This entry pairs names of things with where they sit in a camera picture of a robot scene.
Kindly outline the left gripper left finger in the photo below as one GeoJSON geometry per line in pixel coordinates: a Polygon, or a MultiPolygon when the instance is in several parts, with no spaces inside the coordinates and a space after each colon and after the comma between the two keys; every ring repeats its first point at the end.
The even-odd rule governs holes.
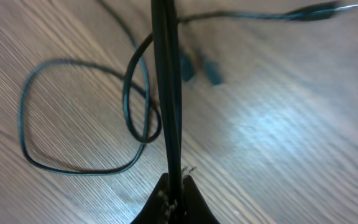
{"type": "Polygon", "coordinates": [[[160,193],[166,193],[168,188],[168,174],[164,173],[160,176],[143,209],[133,219],[131,224],[165,223],[164,205],[166,199],[164,199],[163,196],[160,196],[160,193]]]}

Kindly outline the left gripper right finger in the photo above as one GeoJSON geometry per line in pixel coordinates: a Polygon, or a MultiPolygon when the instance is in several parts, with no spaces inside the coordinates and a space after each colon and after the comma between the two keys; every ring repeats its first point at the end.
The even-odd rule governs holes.
{"type": "Polygon", "coordinates": [[[190,175],[183,178],[183,199],[186,212],[185,223],[219,224],[190,175]]]}

